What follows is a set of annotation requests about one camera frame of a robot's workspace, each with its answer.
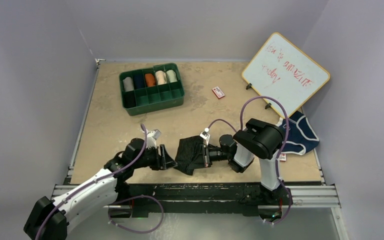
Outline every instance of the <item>wooden tabletop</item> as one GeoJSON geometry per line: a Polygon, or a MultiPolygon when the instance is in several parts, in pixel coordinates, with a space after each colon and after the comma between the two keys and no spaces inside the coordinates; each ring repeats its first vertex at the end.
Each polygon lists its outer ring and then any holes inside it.
{"type": "MultiPolygon", "coordinates": [[[[89,179],[114,155],[125,149],[133,138],[143,138],[140,124],[148,130],[159,129],[157,144],[165,144],[170,156],[176,156],[179,139],[199,135],[214,119],[225,119],[239,129],[239,115],[243,104],[257,96],[246,90],[247,83],[241,73],[247,62],[177,62],[185,91],[182,106],[129,116],[122,107],[119,74],[151,67],[160,63],[105,62],[99,69],[92,100],[84,124],[75,159],[72,184],[89,179]],[[225,97],[217,99],[212,88],[220,87],[225,97]]],[[[279,115],[264,109],[266,102],[257,99],[245,109],[243,122],[250,118],[276,124],[279,115]]],[[[219,137],[233,131],[223,122],[215,123],[210,130],[210,143],[218,145],[219,137]]],[[[298,156],[287,155],[280,163],[280,173],[286,182],[320,181],[319,168],[313,151],[298,156]]],[[[176,169],[153,171],[140,168],[134,171],[128,183],[239,183],[259,182],[260,164],[256,159],[244,173],[230,169],[227,161],[215,162],[212,167],[196,169],[193,176],[176,169]]]]}

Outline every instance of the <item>handwriting on whiteboard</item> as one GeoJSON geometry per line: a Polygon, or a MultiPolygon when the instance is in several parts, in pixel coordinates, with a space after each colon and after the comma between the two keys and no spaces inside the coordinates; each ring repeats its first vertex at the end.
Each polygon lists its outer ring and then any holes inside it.
{"type": "MultiPolygon", "coordinates": [[[[274,42],[271,42],[266,48],[265,48],[265,51],[268,52],[268,53],[272,53],[274,55],[277,56],[277,61],[279,63],[283,63],[284,60],[282,60],[284,58],[284,54],[282,52],[282,48],[277,48],[275,45],[274,45],[274,42]]],[[[305,77],[306,73],[305,72],[302,72],[298,69],[298,67],[293,64],[292,62],[290,61],[285,61],[283,63],[283,67],[288,71],[290,72],[290,74],[298,80],[298,82],[303,86],[303,87],[306,87],[306,86],[309,86],[311,85],[311,83],[313,82],[311,79],[308,79],[305,77]]],[[[266,65],[262,65],[262,71],[263,72],[266,72],[270,78],[272,79],[272,82],[275,83],[277,81],[279,81],[281,79],[280,76],[278,76],[278,73],[276,72],[277,68],[274,68],[274,69],[270,69],[268,66],[266,65]]]]}

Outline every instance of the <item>whiteboard yellow frame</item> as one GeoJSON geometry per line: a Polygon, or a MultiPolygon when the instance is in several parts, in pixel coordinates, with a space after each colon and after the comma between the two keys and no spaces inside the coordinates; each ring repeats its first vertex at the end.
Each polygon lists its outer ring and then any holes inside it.
{"type": "MultiPolygon", "coordinates": [[[[283,39],[285,39],[289,44],[291,44],[294,48],[296,48],[298,51],[300,51],[302,54],[304,54],[308,59],[310,59],[313,63],[315,63],[319,68],[321,68],[325,73],[327,73],[327,79],[323,82],[323,84],[318,87],[301,105],[299,105],[289,116],[287,116],[288,118],[294,114],[299,108],[301,108],[307,101],[308,99],[310,99],[315,93],[317,93],[317,91],[322,88],[330,79],[331,79],[331,74],[326,71],[326,69],[324,69],[322,66],[320,66],[320,64],[318,64],[316,61],[314,61],[311,57],[309,57],[307,54],[305,54],[305,52],[301,51],[301,49],[299,49],[297,46],[295,46],[292,42],[290,42],[288,39],[286,39],[284,36],[282,36],[282,34],[278,33],[278,32],[273,32],[270,37],[267,39],[267,41],[265,41],[265,43],[262,45],[262,47],[259,49],[259,51],[257,52],[257,54],[252,58],[252,60],[248,63],[248,65],[246,65],[245,69],[242,71],[242,78],[243,80],[245,80],[245,82],[247,82],[248,84],[250,84],[250,82],[244,77],[244,72],[247,70],[248,66],[251,64],[252,61],[254,61],[254,59],[257,57],[257,55],[261,52],[261,50],[263,50],[263,48],[266,46],[266,44],[269,42],[269,40],[273,37],[273,35],[279,35],[281,36],[283,39]]],[[[258,95],[262,96],[262,94],[257,91],[253,85],[251,85],[251,88],[254,89],[254,91],[256,91],[258,93],[258,95]]],[[[269,103],[269,101],[267,99],[264,98],[264,101],[266,103],[269,103]]],[[[285,118],[283,112],[278,112],[274,107],[272,107],[272,109],[277,113],[279,114],[279,116],[281,118],[285,118]]]]}

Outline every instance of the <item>gray floor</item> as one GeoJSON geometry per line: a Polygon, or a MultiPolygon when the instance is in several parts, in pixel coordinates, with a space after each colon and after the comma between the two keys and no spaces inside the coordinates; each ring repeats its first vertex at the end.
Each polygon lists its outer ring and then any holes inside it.
{"type": "MultiPolygon", "coordinates": [[[[161,214],[148,218],[119,221],[125,227],[149,230],[161,214]]],[[[68,240],[338,240],[330,208],[293,208],[287,218],[275,225],[263,224],[259,217],[240,214],[167,213],[160,228],[148,234],[135,234],[108,224],[107,210],[102,209],[79,225],[68,240]]]]}

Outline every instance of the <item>green plastic box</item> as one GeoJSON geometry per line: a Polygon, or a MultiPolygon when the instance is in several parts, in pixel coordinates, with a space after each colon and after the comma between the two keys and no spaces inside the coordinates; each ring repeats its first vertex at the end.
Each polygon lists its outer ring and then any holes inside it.
{"type": "Polygon", "coordinates": [[[185,97],[185,90],[182,85],[179,68],[175,63],[166,63],[149,68],[122,72],[119,75],[119,82],[123,108],[126,109],[130,116],[180,106],[183,104],[183,98],[185,97]],[[133,75],[142,74],[145,79],[145,74],[153,74],[155,77],[155,72],[167,72],[168,70],[173,70],[176,73],[176,82],[162,85],[157,84],[156,86],[135,89],[127,92],[124,89],[123,79],[127,77],[133,78],[133,75]],[[131,97],[132,95],[134,95],[136,100],[136,106],[127,108],[125,98],[127,96],[131,97]]]}

